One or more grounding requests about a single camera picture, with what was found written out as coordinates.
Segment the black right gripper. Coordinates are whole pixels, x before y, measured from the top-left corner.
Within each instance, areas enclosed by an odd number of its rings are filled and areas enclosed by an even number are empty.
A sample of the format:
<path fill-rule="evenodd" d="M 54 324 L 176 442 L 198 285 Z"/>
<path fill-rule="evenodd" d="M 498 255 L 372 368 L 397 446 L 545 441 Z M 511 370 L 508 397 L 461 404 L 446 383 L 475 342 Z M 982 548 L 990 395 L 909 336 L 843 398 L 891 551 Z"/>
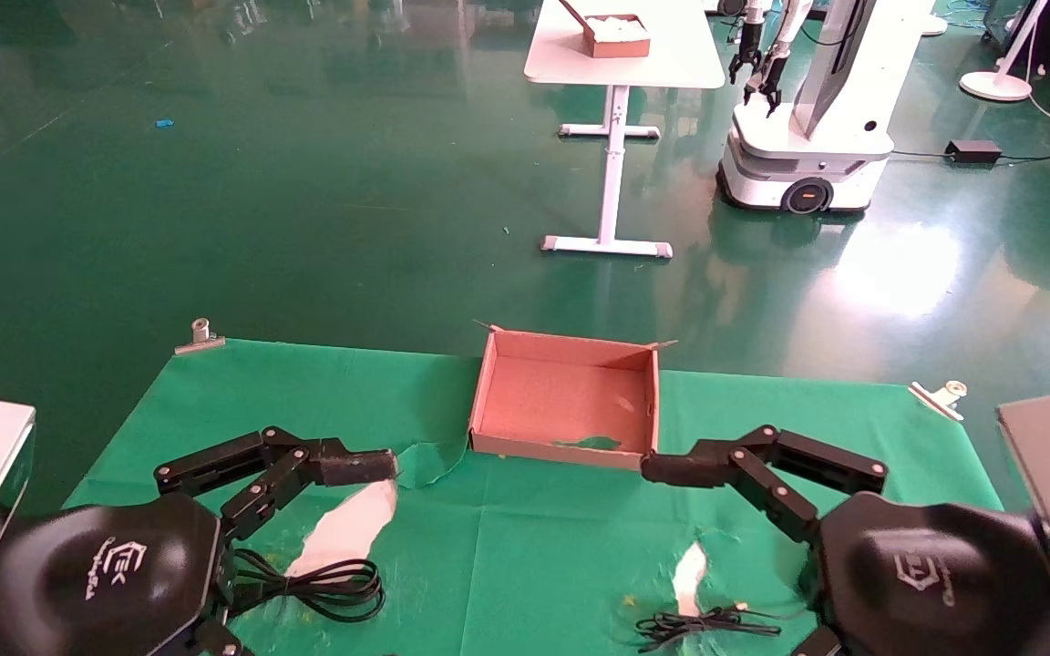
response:
<path fill-rule="evenodd" d="M 850 498 L 819 520 L 780 472 Z M 733 488 L 788 538 L 812 541 L 801 588 L 818 625 L 793 656 L 1024 655 L 1050 614 L 1034 524 L 967 504 L 892 503 L 876 495 L 888 473 L 771 425 L 640 460 L 646 481 Z"/>

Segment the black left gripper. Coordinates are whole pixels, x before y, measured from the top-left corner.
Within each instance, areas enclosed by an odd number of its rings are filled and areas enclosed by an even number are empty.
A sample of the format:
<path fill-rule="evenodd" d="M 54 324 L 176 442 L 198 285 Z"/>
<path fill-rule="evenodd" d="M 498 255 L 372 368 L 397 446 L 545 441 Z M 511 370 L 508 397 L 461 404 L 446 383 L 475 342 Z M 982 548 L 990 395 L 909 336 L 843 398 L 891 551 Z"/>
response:
<path fill-rule="evenodd" d="M 396 474 L 390 449 L 267 426 L 159 465 L 159 493 L 188 496 L 29 520 L 0 544 L 0 655 L 242 655 L 220 601 L 220 530 L 249 539 L 311 485 Z M 190 498 L 242 480 L 220 521 Z"/>

